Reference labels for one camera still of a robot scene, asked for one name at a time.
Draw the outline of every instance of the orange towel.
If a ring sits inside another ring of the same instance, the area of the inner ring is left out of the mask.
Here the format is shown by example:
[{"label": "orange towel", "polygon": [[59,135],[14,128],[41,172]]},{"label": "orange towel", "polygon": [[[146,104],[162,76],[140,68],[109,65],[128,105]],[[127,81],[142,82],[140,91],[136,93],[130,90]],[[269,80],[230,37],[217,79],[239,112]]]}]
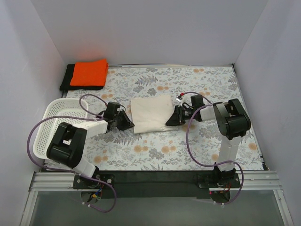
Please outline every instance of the orange towel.
[{"label": "orange towel", "polygon": [[76,63],[71,86],[104,86],[109,64],[107,59],[89,63]]}]

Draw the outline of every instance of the white wall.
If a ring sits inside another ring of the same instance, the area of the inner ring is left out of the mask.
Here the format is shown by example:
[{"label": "white wall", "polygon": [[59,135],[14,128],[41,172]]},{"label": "white wall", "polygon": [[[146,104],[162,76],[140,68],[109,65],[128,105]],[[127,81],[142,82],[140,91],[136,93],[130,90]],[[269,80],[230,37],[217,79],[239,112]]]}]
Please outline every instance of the white wall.
[{"label": "white wall", "polygon": [[228,65],[267,0],[32,0],[66,63]]},{"label": "white wall", "polygon": [[19,225],[34,166],[29,131],[60,97],[65,65],[30,0],[0,1],[0,225]]},{"label": "white wall", "polygon": [[237,62],[263,157],[301,225],[301,1],[269,0]]}]

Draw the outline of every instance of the white plastic basket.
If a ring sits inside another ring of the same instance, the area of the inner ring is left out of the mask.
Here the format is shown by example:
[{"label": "white plastic basket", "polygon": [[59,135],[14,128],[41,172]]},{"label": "white plastic basket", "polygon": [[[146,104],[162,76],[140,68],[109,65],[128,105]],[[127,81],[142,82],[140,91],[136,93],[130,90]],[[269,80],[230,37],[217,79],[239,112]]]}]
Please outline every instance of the white plastic basket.
[{"label": "white plastic basket", "polygon": [[[85,100],[82,100],[81,102],[84,108],[88,109],[88,103]],[[80,107],[78,98],[60,98],[52,101],[48,105],[43,119],[58,115],[86,118],[87,114],[88,113]],[[33,153],[35,156],[41,159],[48,159],[46,155],[48,146],[58,125],[62,122],[75,124],[83,122],[83,120],[57,118],[42,123],[33,143]]]}]

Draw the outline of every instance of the table surface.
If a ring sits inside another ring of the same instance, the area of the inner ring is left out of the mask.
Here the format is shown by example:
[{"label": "table surface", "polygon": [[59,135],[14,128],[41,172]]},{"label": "table surface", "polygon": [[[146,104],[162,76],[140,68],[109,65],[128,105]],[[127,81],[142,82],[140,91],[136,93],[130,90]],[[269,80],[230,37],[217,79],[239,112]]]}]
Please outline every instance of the table surface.
[{"label": "table surface", "polygon": [[[132,98],[169,94],[175,99],[188,91],[196,91],[212,102],[238,98],[243,103],[232,67],[110,68],[102,90],[69,91],[67,97],[79,98],[91,93],[107,102],[120,102],[131,119]],[[189,95],[185,99],[190,103]],[[87,97],[86,101],[92,112],[105,109],[94,97]],[[100,170],[208,170],[191,160],[186,148],[186,129],[187,123],[173,131],[146,134],[115,129],[87,140],[84,156]],[[217,160],[221,135],[215,120],[194,121],[189,137],[190,148],[199,162],[212,164]],[[253,129],[243,137],[236,161],[244,170],[263,169]],[[64,168],[53,161],[46,164]]]}]

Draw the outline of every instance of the cable connector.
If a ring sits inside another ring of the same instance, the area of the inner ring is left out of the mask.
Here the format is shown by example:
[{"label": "cable connector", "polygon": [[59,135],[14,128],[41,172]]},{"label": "cable connector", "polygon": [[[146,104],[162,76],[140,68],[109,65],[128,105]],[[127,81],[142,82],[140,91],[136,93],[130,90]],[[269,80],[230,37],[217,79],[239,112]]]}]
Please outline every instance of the cable connector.
[{"label": "cable connector", "polygon": [[175,100],[178,102],[181,102],[183,96],[184,96],[184,93],[181,93]]}]

